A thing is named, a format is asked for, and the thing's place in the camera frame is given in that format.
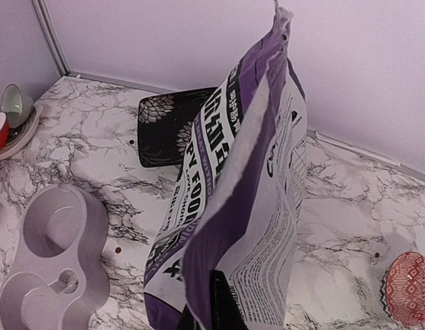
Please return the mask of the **purple pet food bag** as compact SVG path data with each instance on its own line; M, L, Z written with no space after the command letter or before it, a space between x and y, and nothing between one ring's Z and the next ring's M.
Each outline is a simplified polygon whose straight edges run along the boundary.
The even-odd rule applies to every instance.
M165 220L146 261L153 329L180 329L185 305L213 329L210 275L230 290L227 329L282 329L304 197L305 92L288 57L293 14L277 6L196 115Z

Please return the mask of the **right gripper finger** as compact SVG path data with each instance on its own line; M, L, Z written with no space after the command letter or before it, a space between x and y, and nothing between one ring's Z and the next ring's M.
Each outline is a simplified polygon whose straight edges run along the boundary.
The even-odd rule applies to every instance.
M213 329L227 329L230 325L229 313L226 311L227 303L230 302L229 298L230 290L224 273L214 270L210 275L210 311ZM179 320L179 328L201 329L187 305L185 305Z

